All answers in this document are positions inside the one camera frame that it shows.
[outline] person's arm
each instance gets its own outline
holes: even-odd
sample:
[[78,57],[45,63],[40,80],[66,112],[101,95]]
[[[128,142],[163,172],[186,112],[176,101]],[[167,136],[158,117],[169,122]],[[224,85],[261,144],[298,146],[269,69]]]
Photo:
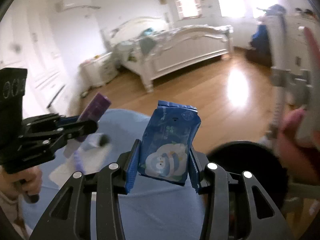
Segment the person's arm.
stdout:
[[20,194],[14,183],[24,179],[22,190],[28,195],[37,195],[42,184],[42,172],[38,167],[33,167],[15,174],[8,174],[0,166],[0,206],[15,230],[24,239],[28,238],[23,217],[21,214]]

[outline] bed headboard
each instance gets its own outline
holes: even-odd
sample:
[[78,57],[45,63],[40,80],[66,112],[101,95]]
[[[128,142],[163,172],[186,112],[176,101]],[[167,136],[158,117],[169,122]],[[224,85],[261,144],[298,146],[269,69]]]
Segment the bed headboard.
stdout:
[[110,33],[107,33],[107,30],[102,30],[102,34],[105,40],[109,40],[111,45],[115,45],[121,41],[135,39],[147,28],[153,28],[155,31],[167,31],[170,27],[161,17],[138,17],[121,24]]

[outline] air conditioner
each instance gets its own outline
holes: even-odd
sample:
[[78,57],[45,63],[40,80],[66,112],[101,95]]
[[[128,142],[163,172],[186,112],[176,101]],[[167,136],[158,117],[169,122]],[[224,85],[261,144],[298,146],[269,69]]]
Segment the air conditioner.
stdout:
[[56,3],[57,12],[62,12],[73,8],[99,9],[100,7],[92,6],[91,0],[61,0],[60,2]]

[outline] white bed frame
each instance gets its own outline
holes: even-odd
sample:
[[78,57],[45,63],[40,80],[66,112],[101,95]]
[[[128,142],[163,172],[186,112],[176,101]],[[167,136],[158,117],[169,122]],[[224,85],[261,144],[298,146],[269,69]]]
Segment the white bed frame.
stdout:
[[[160,18],[140,17],[118,27],[111,35],[111,44],[133,40],[143,30],[152,27],[155,30],[168,30],[169,24]],[[147,92],[153,91],[153,80],[191,64],[220,56],[233,54],[230,25],[211,27],[191,25],[175,29],[165,41],[159,42],[145,57],[136,43],[134,56],[137,62],[120,58],[120,62],[129,70],[137,73]]]

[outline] wipes packet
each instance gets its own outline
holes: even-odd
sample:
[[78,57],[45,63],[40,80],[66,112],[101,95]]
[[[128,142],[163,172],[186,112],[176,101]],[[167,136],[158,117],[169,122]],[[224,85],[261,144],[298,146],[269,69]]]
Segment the wipes packet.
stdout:
[[195,107],[158,101],[142,137],[140,174],[184,185],[189,150],[200,123]]

